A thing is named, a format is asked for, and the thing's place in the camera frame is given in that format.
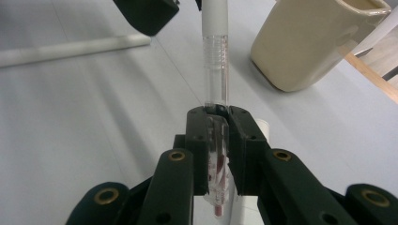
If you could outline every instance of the beige cup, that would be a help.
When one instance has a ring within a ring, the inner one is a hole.
[[[382,0],[279,0],[251,57],[274,86],[298,91],[325,76],[389,13]]]

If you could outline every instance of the white pipe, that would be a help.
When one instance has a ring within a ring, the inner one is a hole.
[[[88,41],[71,42],[37,48],[16,49],[0,52],[0,68],[36,63],[83,54],[147,45],[151,38],[142,34],[124,37],[108,37]]]

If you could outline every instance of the white table surface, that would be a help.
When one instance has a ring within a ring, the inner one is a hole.
[[[272,88],[249,53],[273,5],[229,2],[230,104],[268,121],[271,145],[325,186],[398,196],[398,105],[346,61],[306,90]],[[149,46],[0,68],[0,224],[63,224],[93,186],[152,175],[204,101],[200,17],[181,1]],[[0,51],[134,33],[109,0],[0,2]],[[195,224],[218,223],[197,208]]]

